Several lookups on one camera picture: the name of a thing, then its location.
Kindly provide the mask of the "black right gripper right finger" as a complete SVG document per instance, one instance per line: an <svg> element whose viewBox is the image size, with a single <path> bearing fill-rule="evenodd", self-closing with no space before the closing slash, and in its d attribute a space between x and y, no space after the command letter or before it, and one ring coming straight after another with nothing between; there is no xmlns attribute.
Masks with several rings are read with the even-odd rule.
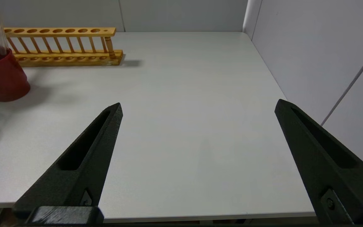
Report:
<svg viewBox="0 0 363 227"><path fill-rule="evenodd" d="M293 103L274 112L319 223L363 225L363 161Z"/></svg>

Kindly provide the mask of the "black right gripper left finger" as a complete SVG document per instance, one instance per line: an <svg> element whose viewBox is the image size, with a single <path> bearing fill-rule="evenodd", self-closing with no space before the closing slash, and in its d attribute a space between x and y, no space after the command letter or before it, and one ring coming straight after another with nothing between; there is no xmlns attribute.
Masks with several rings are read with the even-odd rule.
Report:
<svg viewBox="0 0 363 227"><path fill-rule="evenodd" d="M99 204L123 112L120 103L105 108L12 208L27 218L41 206Z"/></svg>

